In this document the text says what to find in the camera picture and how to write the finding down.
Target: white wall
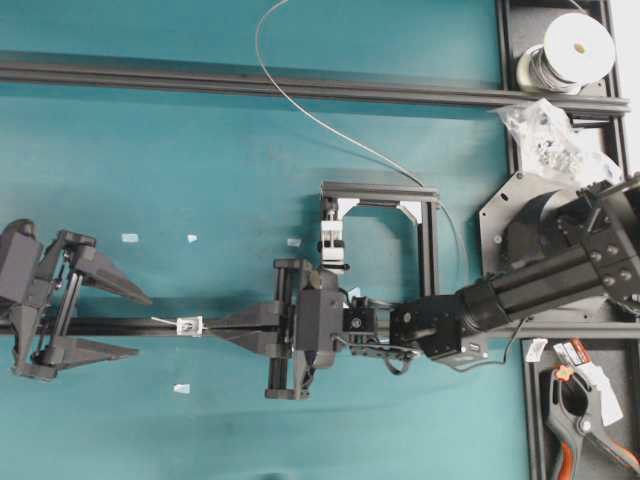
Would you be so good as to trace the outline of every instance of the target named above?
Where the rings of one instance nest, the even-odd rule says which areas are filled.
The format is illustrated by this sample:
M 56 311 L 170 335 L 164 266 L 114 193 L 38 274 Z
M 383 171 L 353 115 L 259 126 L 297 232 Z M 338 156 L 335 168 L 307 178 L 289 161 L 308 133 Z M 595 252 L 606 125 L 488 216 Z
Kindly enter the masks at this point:
M 634 110 L 626 117 L 630 170 L 640 171 L 640 1 L 610 0 L 622 95 Z

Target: small clamp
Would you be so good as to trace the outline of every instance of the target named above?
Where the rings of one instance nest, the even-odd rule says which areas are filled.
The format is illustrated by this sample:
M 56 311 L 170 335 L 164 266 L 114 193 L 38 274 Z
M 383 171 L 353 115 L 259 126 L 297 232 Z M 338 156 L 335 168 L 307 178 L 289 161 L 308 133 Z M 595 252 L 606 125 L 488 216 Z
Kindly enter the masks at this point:
M 551 478 L 575 478 L 585 438 L 640 476 L 640 463 L 636 456 L 614 442 L 604 428 L 600 391 L 579 372 L 568 367 L 557 368 L 546 375 L 549 375 L 548 382 L 543 385 L 549 390 L 543 404 L 545 421 L 560 442 Z

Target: spool of wire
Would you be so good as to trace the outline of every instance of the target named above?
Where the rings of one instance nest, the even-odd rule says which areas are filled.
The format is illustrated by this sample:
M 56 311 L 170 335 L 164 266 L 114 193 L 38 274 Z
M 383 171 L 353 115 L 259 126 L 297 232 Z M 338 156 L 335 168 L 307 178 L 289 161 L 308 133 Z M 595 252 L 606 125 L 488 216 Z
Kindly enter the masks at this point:
M 555 19 L 544 43 L 529 48 L 518 61 L 516 78 L 525 92 L 577 95 L 613 68 L 616 52 L 611 35 L 582 13 Z

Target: wire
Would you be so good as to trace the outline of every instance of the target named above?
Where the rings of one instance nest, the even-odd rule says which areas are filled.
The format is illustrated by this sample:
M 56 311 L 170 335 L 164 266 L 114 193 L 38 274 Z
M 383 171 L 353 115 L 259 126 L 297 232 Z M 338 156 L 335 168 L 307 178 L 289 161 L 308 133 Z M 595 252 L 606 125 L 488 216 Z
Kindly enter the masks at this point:
M 267 10 L 262 15 L 262 17 L 258 21 L 258 24 L 256 25 L 255 38 L 254 38 L 256 57 L 258 58 L 258 63 L 260 64 L 260 68 L 262 69 L 264 74 L 267 76 L 267 78 L 269 79 L 271 84 L 278 90 L 278 92 L 280 92 L 280 94 L 284 98 L 286 98 L 289 101 L 289 103 L 291 103 L 291 105 L 293 105 L 297 110 L 299 110 L 301 113 L 303 113 L 308 119 L 310 119 L 313 122 L 317 123 L 321 127 L 329 130 L 331 133 L 337 135 L 338 137 L 340 137 L 340 138 L 342 138 L 342 139 L 344 139 L 344 140 L 346 140 L 346 141 L 348 141 L 348 142 L 350 142 L 350 143 L 362 148 L 366 152 L 369 152 L 370 154 L 380 158 L 381 160 L 386 162 L 389 166 L 391 166 L 393 169 L 395 169 L 397 172 L 399 172 L 400 174 L 402 174 L 405 177 L 409 178 L 410 180 L 415 182 L 420 187 L 424 188 L 424 183 L 422 182 L 422 180 L 420 180 L 413 173 L 409 172 L 409 170 L 404 168 L 399 163 L 395 162 L 394 160 L 391 160 L 386 155 L 383 155 L 382 153 L 378 152 L 377 150 L 374 150 L 373 148 L 365 145 L 364 143 L 359 142 L 359 141 L 351 138 L 350 136 L 342 133 L 341 131 L 337 130 L 336 128 L 332 127 L 331 125 L 323 122 L 322 120 L 320 120 L 315 115 L 309 113 L 298 102 L 296 102 L 293 98 L 291 98 L 287 94 L 287 92 L 285 92 L 282 89 L 282 87 L 280 87 L 278 82 L 276 82 L 275 79 L 271 76 L 271 73 L 269 72 L 269 70 L 267 69 L 267 66 L 265 64 L 264 58 L 262 57 L 262 52 L 260 51 L 260 34 L 262 33 L 262 27 L 264 26 L 264 22 L 271 16 L 272 13 L 274 13 L 276 10 L 278 10 L 280 7 L 282 7 L 283 5 L 285 5 L 287 3 L 289 3 L 289 0 L 280 0 L 279 2 L 274 4 L 271 8 L 269 8 L 269 10 Z M 445 213 L 445 215 L 447 217 L 447 220 L 449 221 L 449 225 L 451 226 L 451 230 L 452 230 L 453 236 L 455 238 L 456 247 L 457 247 L 457 251 L 458 251 L 458 261 L 460 261 L 460 257 L 461 256 L 464 258 L 463 262 L 464 262 L 464 265 L 465 265 L 465 272 L 466 272 L 465 273 L 465 281 L 466 281 L 468 279 L 468 275 L 469 275 L 469 273 L 468 273 L 469 272 L 469 255 L 468 255 L 467 249 L 466 249 L 466 247 L 464 245 L 464 241 L 462 241 L 462 237 L 460 236 L 460 234 L 458 232 L 458 229 L 456 228 L 455 223 L 453 222 L 453 219 L 451 218 L 451 215 L 449 215 L 449 212 L 445 208 L 444 203 L 442 203 L 442 201 L 440 201 L 439 203 L 440 203 L 440 206 L 442 207 L 442 210 L 444 211 L 444 213 Z
M 163 318 L 158 318 L 158 317 L 151 317 L 151 320 L 155 320 L 156 322 L 160 322 L 160 323 L 166 323 L 167 325 L 173 325 L 174 327 L 178 325 L 178 322 L 165 320 Z
M 578 10 L 580 10 L 582 13 L 584 13 L 585 15 L 587 15 L 587 11 L 582 8 L 578 2 L 576 2 L 576 0 L 567 0 L 570 4 L 572 4 L 574 7 L 576 7 Z
M 400 347 L 400 346 L 397 346 L 397 345 L 384 345 L 384 344 L 381 344 L 381 343 L 351 343 L 351 342 L 345 340 L 344 338 L 342 338 L 342 337 L 340 337 L 338 335 L 331 335 L 331 338 L 333 338 L 334 340 L 342 343 L 343 345 L 345 345 L 347 347 L 373 348 L 373 349 L 384 350 L 384 351 L 398 350 L 400 352 L 410 352 L 410 353 L 413 353 L 415 355 L 421 355 L 421 352 L 419 350 L 416 350 L 415 348 Z
M 449 214 L 449 210 L 447 210 L 447 207 L 445 207 L 444 203 L 442 202 L 440 202 L 440 207 L 444 212 L 444 216 L 447 217 L 447 220 L 449 221 L 449 226 L 451 227 L 451 232 L 453 233 L 453 237 L 456 242 L 456 249 L 458 251 L 458 266 L 456 267 L 456 269 L 459 269 L 460 259 L 462 258 L 462 264 L 464 267 L 462 270 L 464 272 L 462 277 L 462 282 L 468 283 L 470 279 L 469 279 L 469 252 L 467 251 L 467 246 L 465 245 L 464 239 L 460 235 L 460 232 L 456 228 L 456 224 L 454 223 L 453 218 Z
M 509 343 L 507 343 L 507 347 L 504 349 L 502 360 L 490 360 L 488 362 L 474 363 L 473 365 L 470 365 L 464 368 L 451 367 L 451 369 L 455 370 L 458 373 L 466 373 L 469 370 L 473 370 L 478 367 L 486 367 L 488 365 L 505 365 L 507 363 L 507 360 L 509 360 L 509 353 L 511 353 L 511 347 L 513 347 L 513 344 L 516 341 L 516 338 L 518 338 L 518 335 L 520 335 L 520 332 L 522 331 L 522 327 L 524 327 L 524 324 L 526 322 L 527 322 L 527 317 L 523 318 L 520 321 L 520 325 L 518 325 L 518 328 L 516 328 L 515 331 L 513 332 L 513 335 L 511 335 L 511 338 L 509 339 Z
M 413 173 L 409 172 L 407 169 L 405 169 L 402 165 L 400 165 L 399 163 L 391 160 L 389 157 L 387 157 L 386 155 L 383 155 L 382 153 L 378 152 L 377 150 L 374 150 L 373 148 L 349 137 L 348 135 L 345 135 L 344 133 L 342 133 L 341 131 L 333 128 L 331 125 L 323 122 L 322 120 L 320 120 L 318 117 L 316 117 L 315 115 L 309 113 L 308 111 L 306 111 L 303 107 L 301 107 L 298 102 L 296 102 L 293 98 L 291 98 L 281 87 L 280 85 L 278 85 L 278 83 L 274 80 L 274 78 L 271 76 L 271 74 L 269 73 L 269 70 L 267 70 L 267 67 L 265 65 L 265 62 L 262 58 L 262 53 L 260 52 L 260 33 L 262 32 L 262 26 L 265 22 L 265 20 L 267 18 L 269 18 L 269 16 L 275 12 L 278 8 L 282 7 L 283 5 L 289 3 L 289 0 L 280 0 L 278 3 L 276 3 L 275 5 L 273 5 L 269 10 L 266 11 L 266 13 L 262 16 L 262 18 L 260 18 L 260 21 L 258 22 L 258 25 L 256 26 L 256 32 L 255 32 L 255 47 L 256 47 L 256 56 L 258 57 L 258 62 L 260 63 L 260 67 L 262 68 L 262 71 L 264 72 L 264 74 L 267 76 L 267 78 L 269 79 L 269 81 L 273 84 L 274 87 L 276 87 L 276 89 L 282 94 L 282 96 L 284 98 L 286 98 L 291 105 L 293 105 L 294 107 L 296 107 L 298 110 L 300 110 L 300 112 L 302 112 L 307 118 L 309 118 L 310 120 L 316 122 L 318 125 L 320 125 L 321 127 L 326 128 L 327 130 L 329 130 L 330 132 L 336 134 L 337 136 L 339 136 L 340 138 L 353 143 L 354 145 L 362 148 L 363 150 L 371 153 L 372 155 L 375 155 L 376 157 L 380 158 L 381 160 L 385 161 L 387 164 L 391 165 L 392 168 L 394 168 L 395 170 L 397 170 L 398 172 L 400 172 L 402 175 L 404 175 L 405 177 L 411 179 L 412 181 L 414 181 L 416 184 L 418 184 L 419 186 L 424 188 L 424 184 L 422 183 L 422 181 L 416 177 Z

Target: end effector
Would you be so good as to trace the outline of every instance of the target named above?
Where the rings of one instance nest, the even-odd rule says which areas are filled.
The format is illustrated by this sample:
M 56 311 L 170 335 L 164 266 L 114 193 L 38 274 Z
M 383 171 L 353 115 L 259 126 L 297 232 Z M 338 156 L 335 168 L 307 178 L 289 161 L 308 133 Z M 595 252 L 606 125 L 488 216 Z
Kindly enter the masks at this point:
M 36 239 L 35 225 L 25 219 L 12 222 L 0 235 L 0 305 L 15 333 L 14 374 L 52 380 L 58 370 L 137 353 L 133 349 L 66 336 L 83 284 L 139 303 L 151 303 L 142 290 L 95 247 L 94 238 L 61 230 L 44 249 Z M 47 309 L 53 293 L 63 285 L 65 272 L 67 285 L 63 299 L 55 320 L 48 321 Z M 33 350 L 33 340 L 38 334 L 40 340 Z

